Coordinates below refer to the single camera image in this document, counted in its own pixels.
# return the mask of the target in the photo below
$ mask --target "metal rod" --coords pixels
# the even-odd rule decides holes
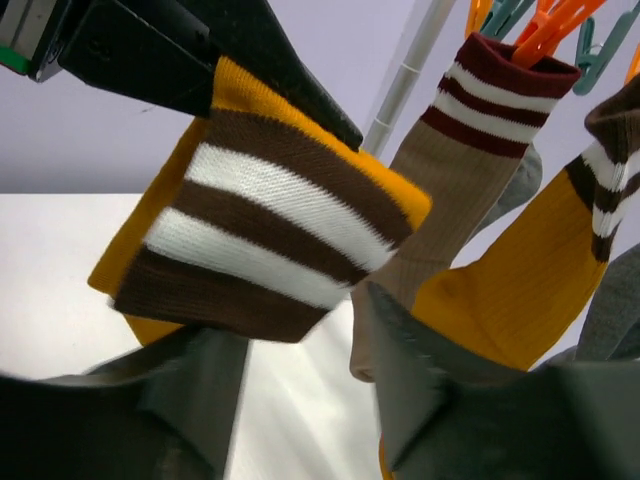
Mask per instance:
[[[363,148],[372,155],[380,155],[387,144],[400,112],[455,3],[456,0],[432,0],[362,144]]]

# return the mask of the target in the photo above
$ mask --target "maroon striped sock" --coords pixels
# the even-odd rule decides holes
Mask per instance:
[[[471,35],[413,126],[391,168],[433,199],[433,209],[382,269],[367,277],[411,309],[419,286],[446,270],[498,200],[527,147],[580,77],[545,58],[530,70],[511,63],[514,47]],[[351,371],[370,380],[367,293],[352,295]]]

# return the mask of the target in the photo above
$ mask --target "brown and white striped sock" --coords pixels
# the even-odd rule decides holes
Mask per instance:
[[[640,77],[593,109],[585,126],[595,141],[480,259],[420,287],[416,319],[523,371],[558,341],[599,285],[640,189]]]
[[[415,235],[367,277],[410,309],[419,286],[446,270],[509,183],[534,136],[580,71],[552,58],[530,70],[515,47],[472,34],[444,74],[433,103],[402,142],[391,169],[433,199]],[[352,294],[350,369],[372,381],[365,285]]]
[[[414,232],[428,197],[228,58],[208,132],[114,307],[299,341]]]

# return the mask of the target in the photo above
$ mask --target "white stripe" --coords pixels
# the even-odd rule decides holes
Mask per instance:
[[[529,144],[540,131],[538,127],[480,113],[442,90],[438,90],[432,106],[468,127],[513,142]]]
[[[350,291],[346,284],[172,208],[158,217],[145,243],[159,255],[242,278],[314,307],[333,309]]]
[[[613,233],[613,231],[616,229],[616,227],[620,224],[622,219],[624,218],[624,215],[627,212],[627,207],[629,205],[629,202],[631,201],[631,199],[633,199],[635,195],[636,194],[622,200],[618,204],[618,207],[615,209],[615,211],[612,213],[604,213],[602,210],[600,210],[598,207],[594,205],[593,221],[591,225],[593,228],[593,233],[595,233],[597,236],[601,238],[606,238],[610,236]]]
[[[593,142],[582,152],[582,159],[607,190],[622,192],[629,180],[640,173],[640,150],[629,157],[627,163],[613,163],[600,142]]]
[[[200,144],[185,178],[268,208],[368,271],[393,255],[393,244],[331,193],[251,155]]]
[[[548,114],[558,103],[557,98],[530,97],[485,83],[458,62],[454,62],[449,71],[445,73],[445,77],[457,80],[462,88],[474,97],[496,105]]]

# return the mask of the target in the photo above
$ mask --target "knit texture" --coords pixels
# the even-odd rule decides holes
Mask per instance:
[[[412,313],[459,345],[528,370],[600,283],[638,190],[640,78],[586,118],[596,141],[569,163],[487,252],[421,288]]]
[[[389,260],[430,200],[228,58],[214,92],[205,141],[114,308],[299,341]]]
[[[629,164],[640,180],[639,152],[632,155]],[[589,306],[576,360],[608,360],[616,356],[619,347],[622,358],[640,356],[640,338],[634,334],[639,320],[640,244],[616,258],[607,269]]]
[[[531,144],[524,152],[524,157],[522,157],[522,161],[507,188],[471,234],[469,241],[507,213],[531,200],[538,193],[541,184],[542,158],[540,158],[535,146]]]
[[[524,157],[507,188],[471,234],[469,241],[503,215],[531,200],[540,188],[541,183],[542,159],[534,145],[531,144],[525,151]],[[354,322],[349,370],[356,379],[372,383],[374,380],[373,365],[371,363],[371,340],[369,334],[371,313],[368,293],[366,289],[356,287],[351,294],[351,298],[353,299]]]
[[[425,280],[450,267],[503,194],[557,102],[580,77],[578,69],[552,58],[522,69],[510,61],[514,49],[479,34],[469,36],[391,163],[434,202],[418,232],[367,278],[407,309]],[[364,284],[352,300],[351,372],[366,381],[371,368]]]
[[[89,286],[113,297],[122,277],[142,245],[147,231],[176,196],[191,157],[205,136],[207,120],[194,119],[171,156],[151,182],[129,218],[113,237],[89,276]],[[125,315],[127,323],[142,345],[175,331],[179,325]]]

